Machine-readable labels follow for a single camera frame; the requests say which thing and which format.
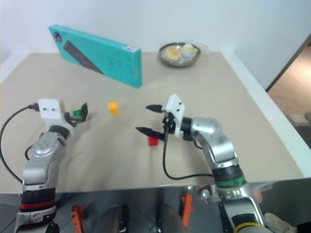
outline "white label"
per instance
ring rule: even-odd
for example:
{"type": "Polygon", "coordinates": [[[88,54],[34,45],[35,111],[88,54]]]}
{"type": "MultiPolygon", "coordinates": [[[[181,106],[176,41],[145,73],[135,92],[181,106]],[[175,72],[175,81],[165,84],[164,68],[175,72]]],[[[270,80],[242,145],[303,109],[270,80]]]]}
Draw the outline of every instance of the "white label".
{"type": "Polygon", "coordinates": [[[130,52],[135,52],[138,50],[138,48],[132,47],[132,46],[126,46],[126,47],[122,47],[122,49],[130,51],[130,52]]]}

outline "yellow ring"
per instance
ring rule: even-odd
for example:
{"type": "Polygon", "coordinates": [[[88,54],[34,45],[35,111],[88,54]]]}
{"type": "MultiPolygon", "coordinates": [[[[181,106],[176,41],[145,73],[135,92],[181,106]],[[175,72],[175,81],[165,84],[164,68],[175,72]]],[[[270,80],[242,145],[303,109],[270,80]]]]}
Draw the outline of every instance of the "yellow ring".
{"type": "Polygon", "coordinates": [[[242,224],[238,225],[234,229],[234,233],[238,233],[238,231],[241,230],[244,227],[262,227],[262,226],[259,223],[256,223],[256,222],[245,222],[245,223],[242,223],[242,224]]]}

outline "teal box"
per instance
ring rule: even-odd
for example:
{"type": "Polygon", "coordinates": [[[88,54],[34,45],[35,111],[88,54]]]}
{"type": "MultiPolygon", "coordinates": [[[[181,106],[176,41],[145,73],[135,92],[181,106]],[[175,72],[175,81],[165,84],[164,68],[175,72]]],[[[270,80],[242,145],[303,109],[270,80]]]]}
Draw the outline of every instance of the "teal box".
{"type": "Polygon", "coordinates": [[[49,29],[65,60],[136,88],[142,85],[140,49],[60,25],[49,29]]]}

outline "metal bowl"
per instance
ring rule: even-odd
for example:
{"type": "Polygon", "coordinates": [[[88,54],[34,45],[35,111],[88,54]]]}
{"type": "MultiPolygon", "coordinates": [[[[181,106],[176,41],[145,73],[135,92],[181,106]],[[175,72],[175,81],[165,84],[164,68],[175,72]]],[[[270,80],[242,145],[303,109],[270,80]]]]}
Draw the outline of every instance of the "metal bowl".
{"type": "Polygon", "coordinates": [[[168,59],[165,55],[165,51],[168,47],[173,47],[175,46],[176,48],[182,48],[185,44],[188,44],[188,43],[185,43],[185,42],[174,42],[174,43],[169,43],[167,45],[164,45],[160,48],[159,50],[159,53],[158,53],[158,58],[159,60],[166,64],[166,65],[169,65],[169,66],[172,66],[172,67],[187,67],[187,66],[190,66],[192,64],[194,64],[196,62],[196,60],[198,60],[200,54],[201,54],[201,51],[200,49],[195,46],[194,44],[191,44],[194,48],[196,48],[198,51],[196,52],[196,55],[192,58],[192,59],[186,59],[186,58],[183,58],[183,59],[179,59],[177,61],[172,61],[170,59],[168,59]]]}

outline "white sneaker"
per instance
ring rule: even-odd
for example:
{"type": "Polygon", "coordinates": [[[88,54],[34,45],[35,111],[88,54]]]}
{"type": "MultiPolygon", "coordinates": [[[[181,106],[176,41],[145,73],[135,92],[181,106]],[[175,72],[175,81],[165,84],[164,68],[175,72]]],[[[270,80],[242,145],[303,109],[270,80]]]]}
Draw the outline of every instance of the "white sneaker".
{"type": "Polygon", "coordinates": [[[267,227],[274,233],[296,233],[297,227],[293,227],[288,222],[283,221],[278,216],[265,213],[263,216],[267,227]]]}

